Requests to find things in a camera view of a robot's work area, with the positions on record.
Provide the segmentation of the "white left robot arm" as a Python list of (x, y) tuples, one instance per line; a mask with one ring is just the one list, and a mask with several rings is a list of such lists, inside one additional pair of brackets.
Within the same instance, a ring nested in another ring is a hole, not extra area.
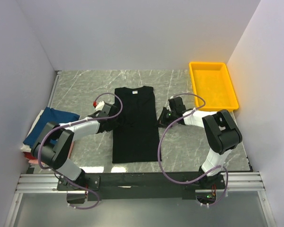
[(70, 123), (48, 122), (31, 148), (31, 155), (40, 163), (68, 178), (74, 190), (86, 186), (85, 171), (68, 157), (74, 141), (91, 134), (111, 131), (117, 127), (122, 108), (101, 101), (96, 111), (86, 118)]

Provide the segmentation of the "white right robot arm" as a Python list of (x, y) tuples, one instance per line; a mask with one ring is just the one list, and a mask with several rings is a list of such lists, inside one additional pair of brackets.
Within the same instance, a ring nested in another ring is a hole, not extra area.
[(242, 142), (242, 134), (226, 109), (217, 112), (200, 111), (196, 107), (187, 109), (181, 97), (168, 100), (169, 106), (163, 107), (157, 126), (169, 129), (173, 124), (204, 128), (210, 150), (199, 168), (197, 183), (208, 189), (218, 181), (219, 174), (227, 156)]

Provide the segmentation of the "black t shirt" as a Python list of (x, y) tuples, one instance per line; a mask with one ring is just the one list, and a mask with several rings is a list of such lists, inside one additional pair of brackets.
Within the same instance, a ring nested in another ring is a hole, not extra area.
[(115, 106), (123, 109), (113, 129), (112, 163), (156, 162), (160, 139), (154, 88), (119, 87), (115, 95)]

